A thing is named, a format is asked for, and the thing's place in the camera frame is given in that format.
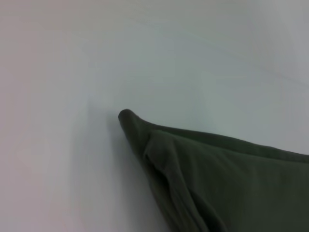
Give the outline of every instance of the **dark green cushion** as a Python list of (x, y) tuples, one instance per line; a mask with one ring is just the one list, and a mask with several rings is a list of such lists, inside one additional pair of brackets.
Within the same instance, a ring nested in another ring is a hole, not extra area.
[(175, 232), (309, 232), (309, 156), (119, 119)]

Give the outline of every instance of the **white surface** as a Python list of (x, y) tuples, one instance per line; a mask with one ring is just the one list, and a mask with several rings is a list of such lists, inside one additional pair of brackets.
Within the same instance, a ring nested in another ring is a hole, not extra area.
[(168, 231), (124, 108), (308, 153), (304, 4), (2, 0), (0, 231)]

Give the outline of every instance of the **white wall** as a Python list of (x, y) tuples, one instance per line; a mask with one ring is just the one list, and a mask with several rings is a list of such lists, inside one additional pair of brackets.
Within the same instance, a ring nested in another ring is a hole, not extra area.
[(280, 2), (2, 0), (0, 231), (168, 231), (124, 108), (308, 153), (305, 8)]

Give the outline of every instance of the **green fabric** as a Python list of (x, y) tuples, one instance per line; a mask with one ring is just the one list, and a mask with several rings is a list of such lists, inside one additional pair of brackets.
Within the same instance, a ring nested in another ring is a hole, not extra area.
[(309, 232), (309, 156), (119, 120), (173, 232)]

